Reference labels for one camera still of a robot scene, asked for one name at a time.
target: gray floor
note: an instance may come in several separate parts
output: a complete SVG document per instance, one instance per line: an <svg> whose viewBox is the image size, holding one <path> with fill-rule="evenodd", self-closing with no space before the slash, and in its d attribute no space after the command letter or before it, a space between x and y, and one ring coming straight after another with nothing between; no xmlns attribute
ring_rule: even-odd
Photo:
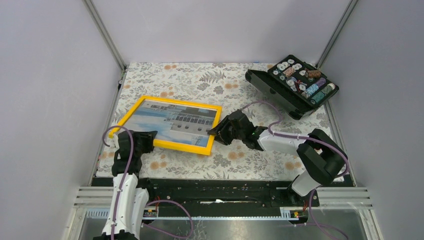
<svg viewBox="0 0 424 240"><path fill-rule="evenodd" d="M366 240L361 219L355 210L314 210L316 220L344 231L351 240ZM80 240L92 240L100 236L106 219L85 219ZM328 240L316 226L281 227L288 221L271 220L196 220L194 234L190 240ZM185 220L157 220L152 226L177 235L186 235L190 224ZM337 232L330 231L336 238L343 239ZM163 233L142 228L140 240L173 240Z"/></svg>

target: picture of building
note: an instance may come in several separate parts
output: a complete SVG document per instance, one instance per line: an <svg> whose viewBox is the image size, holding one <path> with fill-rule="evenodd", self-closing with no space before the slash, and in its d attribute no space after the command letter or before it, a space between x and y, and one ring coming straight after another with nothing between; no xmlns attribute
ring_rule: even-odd
<svg viewBox="0 0 424 240"><path fill-rule="evenodd" d="M138 132L158 131L160 140L206 147L216 114L214 109L145 100L124 126Z"/></svg>

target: floor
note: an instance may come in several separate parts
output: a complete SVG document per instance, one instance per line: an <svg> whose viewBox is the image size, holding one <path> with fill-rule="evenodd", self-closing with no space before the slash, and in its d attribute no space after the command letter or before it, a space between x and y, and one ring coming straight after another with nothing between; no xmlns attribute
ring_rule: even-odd
<svg viewBox="0 0 424 240"><path fill-rule="evenodd" d="M223 107L222 119L251 102L269 101L245 80L245 72L247 69L266 71L272 66L268 63L131 63L111 126L144 95L219 105ZM265 104L254 104L244 113L259 126L278 119L274 110ZM320 128L331 136L324 107L301 120L283 115L284 121L273 126L274 130L307 134ZM111 147L103 149L97 177L112 177L115 151ZM251 150L239 140L229 146L215 142L210 156L156 147L141 160L141 178L291 181L305 170L296 156Z"/></svg>

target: blue thread spool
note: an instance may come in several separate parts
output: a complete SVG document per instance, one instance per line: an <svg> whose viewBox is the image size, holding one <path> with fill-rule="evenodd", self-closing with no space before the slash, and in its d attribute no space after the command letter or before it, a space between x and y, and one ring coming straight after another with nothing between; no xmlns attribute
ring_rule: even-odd
<svg viewBox="0 0 424 240"><path fill-rule="evenodd" d="M316 83L312 84L304 92L302 92L302 96L306 99L309 98L324 84L326 84L326 79L321 77Z"/></svg>
<svg viewBox="0 0 424 240"><path fill-rule="evenodd" d="M336 88L336 86L333 83L328 84L327 86L325 86L320 92L318 92L317 94L315 94L315 96L312 97L312 99L310 100L310 102L312 104L317 104L318 102L320 102L323 98L325 98L325 96L327 94L329 94L331 91L334 90L334 88Z"/></svg>

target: blue sky in picture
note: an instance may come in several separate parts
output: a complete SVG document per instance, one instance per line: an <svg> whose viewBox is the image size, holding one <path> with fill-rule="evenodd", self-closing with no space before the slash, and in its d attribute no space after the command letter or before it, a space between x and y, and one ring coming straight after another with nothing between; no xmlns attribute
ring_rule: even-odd
<svg viewBox="0 0 424 240"><path fill-rule="evenodd" d="M172 122L166 121L167 111L152 110L140 107L125 123L125 127L136 132L157 131L156 139L192 145L192 137L197 136L190 133L171 131ZM197 146L206 147L209 137L201 136Z"/></svg>

